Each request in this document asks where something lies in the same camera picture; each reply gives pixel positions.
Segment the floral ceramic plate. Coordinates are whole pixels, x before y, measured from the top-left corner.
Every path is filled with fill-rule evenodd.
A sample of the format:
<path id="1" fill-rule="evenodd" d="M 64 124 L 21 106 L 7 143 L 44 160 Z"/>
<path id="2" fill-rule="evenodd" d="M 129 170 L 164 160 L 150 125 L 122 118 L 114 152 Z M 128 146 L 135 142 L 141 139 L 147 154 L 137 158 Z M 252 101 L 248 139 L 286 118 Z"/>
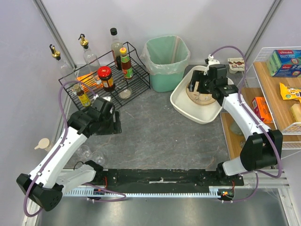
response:
<path id="1" fill-rule="evenodd" d="M 198 85 L 199 82 L 197 81 L 195 83 L 194 90 L 190 92 L 191 83 L 189 82 L 189 84 L 186 87 L 186 94 L 188 98 L 198 105 L 209 105 L 214 103 L 216 100 L 212 98 L 211 94 L 202 94 L 197 91 Z"/>

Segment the small yellow label bottle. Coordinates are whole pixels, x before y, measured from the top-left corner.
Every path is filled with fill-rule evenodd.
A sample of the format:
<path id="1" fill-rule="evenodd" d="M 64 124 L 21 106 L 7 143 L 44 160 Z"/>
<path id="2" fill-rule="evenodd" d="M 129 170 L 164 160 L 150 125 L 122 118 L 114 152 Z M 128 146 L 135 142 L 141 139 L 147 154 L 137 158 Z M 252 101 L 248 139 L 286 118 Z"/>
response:
<path id="1" fill-rule="evenodd" d="M 81 104 L 84 107 L 89 107 L 91 105 L 91 101 L 89 97 L 86 95 L 84 90 L 81 88 L 81 86 L 77 83 L 73 85 L 73 89 L 76 92 L 77 97 L 79 98 Z"/>

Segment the glass jar with rice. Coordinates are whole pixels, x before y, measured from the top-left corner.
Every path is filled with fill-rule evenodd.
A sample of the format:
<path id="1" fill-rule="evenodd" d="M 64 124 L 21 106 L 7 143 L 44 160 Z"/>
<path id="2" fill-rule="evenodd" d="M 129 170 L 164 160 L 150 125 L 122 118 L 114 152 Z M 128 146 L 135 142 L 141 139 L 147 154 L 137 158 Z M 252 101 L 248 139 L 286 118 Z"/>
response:
<path id="1" fill-rule="evenodd" d="M 116 88 L 121 99 L 128 99 L 131 97 L 132 90 L 129 87 L 127 80 L 120 80 L 116 83 Z"/>

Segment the red lid sauce jar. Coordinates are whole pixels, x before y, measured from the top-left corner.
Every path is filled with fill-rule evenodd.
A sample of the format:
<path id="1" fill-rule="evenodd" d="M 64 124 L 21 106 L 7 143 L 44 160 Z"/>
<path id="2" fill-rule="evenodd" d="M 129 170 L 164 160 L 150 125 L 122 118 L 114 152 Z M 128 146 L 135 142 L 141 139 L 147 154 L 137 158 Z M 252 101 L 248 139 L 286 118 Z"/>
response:
<path id="1" fill-rule="evenodd" d="M 97 70 L 97 74 L 102 82 L 103 89 L 106 92 L 112 92 L 115 89 L 115 83 L 113 81 L 111 68 L 108 66 L 102 66 Z"/>

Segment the glass oil bottle gold spout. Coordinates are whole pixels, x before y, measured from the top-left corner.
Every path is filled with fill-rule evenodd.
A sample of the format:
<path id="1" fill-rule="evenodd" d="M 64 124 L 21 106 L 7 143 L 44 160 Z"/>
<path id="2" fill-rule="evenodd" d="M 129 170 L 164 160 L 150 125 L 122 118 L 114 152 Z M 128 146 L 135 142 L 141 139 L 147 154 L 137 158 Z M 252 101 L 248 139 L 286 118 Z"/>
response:
<path id="1" fill-rule="evenodd" d="M 91 72 L 92 77 L 94 78 L 94 80 L 97 83 L 99 80 L 97 71 L 100 68 L 100 63 L 98 61 L 98 57 L 89 47 L 89 42 L 83 33 L 80 34 L 78 40 L 80 41 L 80 45 L 82 46 L 83 51 L 84 51 L 84 53 L 83 53 L 84 60 L 85 60 L 86 64 L 88 65 L 88 68 Z"/>

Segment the yellow cap chili sauce bottle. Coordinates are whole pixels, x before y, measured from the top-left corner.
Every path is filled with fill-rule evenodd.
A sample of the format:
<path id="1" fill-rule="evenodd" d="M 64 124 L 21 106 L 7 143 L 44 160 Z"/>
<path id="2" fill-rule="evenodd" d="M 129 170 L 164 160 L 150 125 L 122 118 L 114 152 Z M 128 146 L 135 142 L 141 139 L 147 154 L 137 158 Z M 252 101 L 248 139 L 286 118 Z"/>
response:
<path id="1" fill-rule="evenodd" d="M 124 78 L 130 80 L 132 79 L 134 73 L 132 69 L 131 60 L 127 53 L 127 49 L 125 47 L 122 47 L 119 50 L 119 52 L 120 52 L 121 68 L 124 74 Z"/>

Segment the dark soy sauce bottle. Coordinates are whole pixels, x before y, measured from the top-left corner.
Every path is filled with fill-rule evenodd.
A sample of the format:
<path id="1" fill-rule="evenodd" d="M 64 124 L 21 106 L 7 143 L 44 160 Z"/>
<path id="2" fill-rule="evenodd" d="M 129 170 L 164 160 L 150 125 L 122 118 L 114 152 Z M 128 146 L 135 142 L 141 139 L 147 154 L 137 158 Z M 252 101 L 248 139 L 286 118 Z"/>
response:
<path id="1" fill-rule="evenodd" d="M 122 70 L 121 66 L 121 56 L 120 56 L 120 49 L 123 47 L 123 43 L 120 42 L 118 37 L 118 31 L 115 27 L 110 29 L 111 37 L 112 37 L 112 44 L 111 44 L 111 51 L 114 58 L 115 66 L 118 70 Z"/>

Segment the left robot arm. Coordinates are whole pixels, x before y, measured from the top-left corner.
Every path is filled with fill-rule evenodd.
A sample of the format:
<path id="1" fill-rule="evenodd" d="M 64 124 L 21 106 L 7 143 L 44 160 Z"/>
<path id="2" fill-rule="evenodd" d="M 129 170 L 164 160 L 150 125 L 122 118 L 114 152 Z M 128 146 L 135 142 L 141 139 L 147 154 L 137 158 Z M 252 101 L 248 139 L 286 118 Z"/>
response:
<path id="1" fill-rule="evenodd" d="M 24 208 L 31 200 L 45 211 L 51 211 L 62 196 L 101 175 L 103 167 L 93 160 L 63 176 L 62 169 L 76 150 L 92 135 L 121 133 L 120 112 L 110 97 L 97 97 L 86 111 L 74 112 L 61 137 L 41 163 L 29 174 L 20 174 L 17 184 L 25 194 Z"/>

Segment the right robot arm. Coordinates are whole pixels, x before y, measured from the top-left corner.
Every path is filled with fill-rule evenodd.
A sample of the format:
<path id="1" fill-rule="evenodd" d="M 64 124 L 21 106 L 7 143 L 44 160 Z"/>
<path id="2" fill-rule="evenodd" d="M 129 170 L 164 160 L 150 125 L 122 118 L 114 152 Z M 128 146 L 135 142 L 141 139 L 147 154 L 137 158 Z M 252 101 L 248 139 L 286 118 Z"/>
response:
<path id="1" fill-rule="evenodd" d="M 263 123 L 245 102 L 241 90 L 228 83 L 225 65 L 215 64 L 205 70 L 194 70 L 188 88 L 190 92 L 210 94 L 232 116 L 245 137 L 239 157 L 218 165 L 220 175 L 234 176 L 251 171 L 267 175 L 263 168 L 277 165 L 278 174 L 272 177 L 281 176 L 283 134 Z"/>

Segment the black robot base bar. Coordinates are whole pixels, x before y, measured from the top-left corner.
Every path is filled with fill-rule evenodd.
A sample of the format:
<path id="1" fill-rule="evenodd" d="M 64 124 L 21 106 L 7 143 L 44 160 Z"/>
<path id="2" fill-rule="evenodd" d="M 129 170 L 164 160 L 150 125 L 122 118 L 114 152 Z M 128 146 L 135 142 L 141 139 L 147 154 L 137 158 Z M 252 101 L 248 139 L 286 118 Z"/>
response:
<path id="1" fill-rule="evenodd" d="M 208 193 L 210 186 L 243 186 L 240 176 L 205 169 L 104 169 L 92 181 L 121 193 Z"/>

